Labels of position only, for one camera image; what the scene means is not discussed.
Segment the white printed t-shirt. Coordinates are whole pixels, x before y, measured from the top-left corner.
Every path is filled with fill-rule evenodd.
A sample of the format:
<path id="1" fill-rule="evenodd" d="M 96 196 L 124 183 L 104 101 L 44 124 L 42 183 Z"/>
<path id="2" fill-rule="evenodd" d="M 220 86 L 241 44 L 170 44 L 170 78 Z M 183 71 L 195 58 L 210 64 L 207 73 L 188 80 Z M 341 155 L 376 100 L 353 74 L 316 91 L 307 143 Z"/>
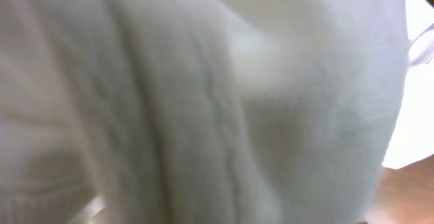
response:
<path id="1" fill-rule="evenodd" d="M 1 0 L 1 222 L 356 223 L 406 0 Z"/>

